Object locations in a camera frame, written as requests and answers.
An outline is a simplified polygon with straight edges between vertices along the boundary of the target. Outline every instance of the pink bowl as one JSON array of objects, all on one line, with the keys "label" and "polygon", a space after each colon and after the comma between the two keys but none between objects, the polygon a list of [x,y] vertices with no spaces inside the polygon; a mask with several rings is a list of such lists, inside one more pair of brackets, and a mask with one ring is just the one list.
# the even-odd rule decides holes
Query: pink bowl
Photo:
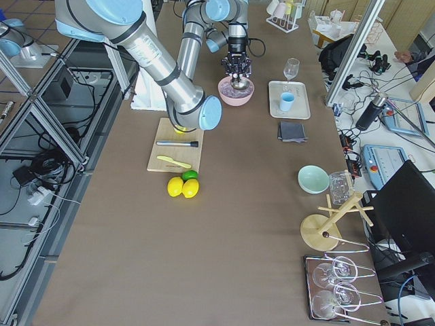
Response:
[{"label": "pink bowl", "polygon": [[254,93],[254,89],[255,89],[254,88],[254,83],[251,80],[249,80],[249,79],[247,79],[245,77],[242,77],[242,79],[246,79],[249,82],[249,86],[248,86],[248,89],[247,89],[248,91],[247,90],[244,90],[244,91],[241,90],[241,91],[239,91],[241,94],[242,94],[242,92],[247,92],[247,94],[242,94],[241,97],[239,97],[239,96],[237,96],[237,97],[231,97],[231,96],[229,96],[227,94],[222,94],[222,90],[223,89],[227,89],[227,87],[231,83],[231,77],[230,76],[227,76],[224,79],[222,79],[219,82],[219,84],[217,85],[217,88],[219,90],[219,95],[220,95],[221,99],[226,104],[232,105],[233,107],[238,107],[240,105],[245,104],[247,101],[250,100],[252,94]]}]

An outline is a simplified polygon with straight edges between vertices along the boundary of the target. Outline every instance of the white box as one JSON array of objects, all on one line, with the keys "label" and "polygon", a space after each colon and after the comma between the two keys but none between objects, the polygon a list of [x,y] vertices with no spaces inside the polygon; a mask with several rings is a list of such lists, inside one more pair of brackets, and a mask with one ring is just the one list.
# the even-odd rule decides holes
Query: white box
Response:
[{"label": "white box", "polygon": [[327,16],[316,16],[314,21],[314,29],[319,32],[327,32],[331,29],[332,24]]}]

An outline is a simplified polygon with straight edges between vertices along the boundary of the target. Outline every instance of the wooden cutting board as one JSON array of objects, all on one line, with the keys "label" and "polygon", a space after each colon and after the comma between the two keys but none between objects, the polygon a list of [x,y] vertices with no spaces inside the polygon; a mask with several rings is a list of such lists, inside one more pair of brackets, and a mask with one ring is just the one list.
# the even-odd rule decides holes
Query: wooden cutting board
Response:
[{"label": "wooden cutting board", "polygon": [[[196,129],[194,132],[177,134],[169,121],[169,118],[162,117],[158,124],[156,138],[151,150],[150,160],[148,161],[148,171],[154,172],[173,172],[183,173],[187,168],[175,165],[173,163],[158,160],[157,156],[164,155],[173,158],[178,162],[189,163],[192,170],[199,172],[199,163],[201,161],[201,151],[203,149],[204,130]],[[157,146],[156,141],[198,141],[198,147],[180,147],[180,146]]]}]

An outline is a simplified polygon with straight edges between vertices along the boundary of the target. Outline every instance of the blue cup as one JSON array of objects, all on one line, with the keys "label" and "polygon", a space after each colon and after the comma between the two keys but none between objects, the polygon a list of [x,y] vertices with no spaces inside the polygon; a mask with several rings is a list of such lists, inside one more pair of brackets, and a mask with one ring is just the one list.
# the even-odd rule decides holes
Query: blue cup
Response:
[{"label": "blue cup", "polygon": [[294,95],[290,92],[284,92],[281,94],[281,100],[279,101],[279,109],[282,112],[290,110],[294,102]]}]

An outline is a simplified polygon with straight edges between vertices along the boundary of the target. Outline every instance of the blue joint cap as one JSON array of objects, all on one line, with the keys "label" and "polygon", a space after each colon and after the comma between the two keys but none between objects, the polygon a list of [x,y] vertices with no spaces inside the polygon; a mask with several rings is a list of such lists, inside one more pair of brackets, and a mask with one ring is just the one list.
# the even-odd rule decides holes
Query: blue joint cap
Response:
[{"label": "blue joint cap", "polygon": [[3,22],[6,19],[5,14],[3,13],[3,10],[0,9],[0,22]]},{"label": "blue joint cap", "polygon": [[102,19],[116,25],[130,25],[142,15],[142,0],[86,0]]},{"label": "blue joint cap", "polygon": [[20,53],[21,47],[9,39],[0,39],[0,50],[9,57],[16,56]]},{"label": "blue joint cap", "polygon": [[216,42],[214,42],[214,40],[208,39],[205,41],[205,43],[207,44],[207,47],[209,48],[211,53],[215,53],[219,51],[219,45]]},{"label": "blue joint cap", "polygon": [[24,24],[22,23],[21,20],[17,19],[17,18],[11,18],[11,19],[7,19],[3,21],[6,25],[11,26],[11,27],[20,27],[20,26],[24,26]]},{"label": "blue joint cap", "polygon": [[205,4],[205,13],[215,22],[221,22],[230,13],[230,2],[228,0],[209,0]]},{"label": "blue joint cap", "polygon": [[222,104],[216,96],[208,96],[199,112],[199,128],[214,129],[222,117]]},{"label": "blue joint cap", "polygon": [[82,39],[83,41],[98,42],[104,41],[104,35],[83,31],[73,26],[69,26],[56,19],[56,27],[60,34],[72,37],[73,39]]}]

